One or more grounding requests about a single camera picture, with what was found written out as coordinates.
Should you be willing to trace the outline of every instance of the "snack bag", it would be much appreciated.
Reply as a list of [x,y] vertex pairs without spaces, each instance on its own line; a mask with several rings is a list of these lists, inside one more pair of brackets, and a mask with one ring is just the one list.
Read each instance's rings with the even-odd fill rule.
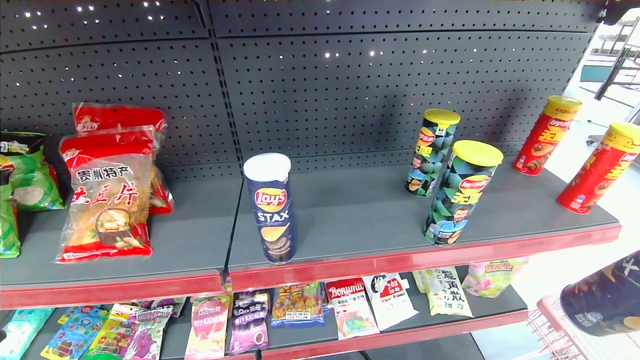
[[418,313],[406,293],[409,284],[400,278],[400,274],[365,276],[362,280],[380,331]]
[[380,332],[369,309],[361,278],[328,282],[326,292],[333,304],[338,340]]
[[65,207],[49,164],[44,161],[42,146],[46,137],[41,133],[0,132],[0,167],[14,168],[10,181],[19,210]]
[[0,359],[20,360],[54,310],[54,307],[16,310],[2,329],[6,338],[0,341]]
[[462,282],[462,288],[471,295],[493,299],[511,284],[528,262],[526,256],[469,264],[469,274]]
[[42,350],[50,360],[80,359],[100,328],[108,312],[93,306],[80,306]]
[[196,299],[184,360],[219,359],[225,355],[229,296]]
[[9,178],[13,168],[0,167],[0,258],[16,258],[20,255],[20,239],[16,202],[12,200]]
[[275,289],[271,327],[309,327],[324,325],[317,282],[281,286]]
[[458,273],[453,266],[419,271],[426,286],[431,315],[460,315],[474,317],[465,292],[461,290]]
[[139,307],[113,304],[106,322],[93,339],[83,360],[121,360],[136,335]]
[[[153,126],[156,130],[154,161],[164,142],[166,116],[160,109],[142,108],[123,104],[97,104],[75,102],[74,122],[79,136],[91,135],[93,131],[121,130],[127,127]],[[164,181],[162,173],[154,165],[151,177],[149,200],[151,214],[166,214],[173,211],[173,197]]]
[[268,313],[269,295],[266,290],[234,294],[229,355],[242,354],[253,348],[267,349],[269,340],[265,319]]
[[74,196],[59,263],[150,256],[147,217],[153,128],[68,136],[60,143]]
[[172,311],[173,306],[169,305],[155,309],[140,309],[136,312],[138,330],[124,355],[125,360],[160,359],[164,327]]

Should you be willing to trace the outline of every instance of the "dark can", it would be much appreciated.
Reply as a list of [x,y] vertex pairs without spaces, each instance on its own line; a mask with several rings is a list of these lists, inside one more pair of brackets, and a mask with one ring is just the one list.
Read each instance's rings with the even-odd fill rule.
[[296,253],[289,186],[291,160],[274,152],[260,154],[247,160],[243,170],[264,256],[272,263],[286,263]]
[[565,287],[560,303],[589,335],[640,331],[640,251]]

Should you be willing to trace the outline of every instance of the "gummy candy bag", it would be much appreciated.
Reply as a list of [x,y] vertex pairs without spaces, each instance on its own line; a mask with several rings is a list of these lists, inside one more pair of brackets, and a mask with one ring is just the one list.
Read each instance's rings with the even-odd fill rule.
[[462,287],[471,295],[493,299],[506,289],[529,262],[529,257],[469,264]]

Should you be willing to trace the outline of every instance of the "lay's stax can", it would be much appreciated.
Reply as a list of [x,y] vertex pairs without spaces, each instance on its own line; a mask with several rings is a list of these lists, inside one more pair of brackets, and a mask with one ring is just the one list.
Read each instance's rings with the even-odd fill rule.
[[440,189],[424,224],[424,236],[436,245],[455,243],[484,188],[504,155],[495,147],[472,140],[453,144]]
[[424,112],[418,142],[404,187],[418,197],[429,197],[449,152],[460,115],[445,109]]
[[272,263],[286,263],[296,253],[289,186],[291,160],[275,152],[260,154],[247,160],[243,170],[264,256]]

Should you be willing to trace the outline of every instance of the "white snack packet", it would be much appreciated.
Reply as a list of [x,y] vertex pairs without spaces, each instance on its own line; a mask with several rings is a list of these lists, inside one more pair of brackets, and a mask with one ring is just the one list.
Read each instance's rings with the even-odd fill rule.
[[418,313],[406,293],[409,284],[400,274],[365,276],[362,280],[381,331]]

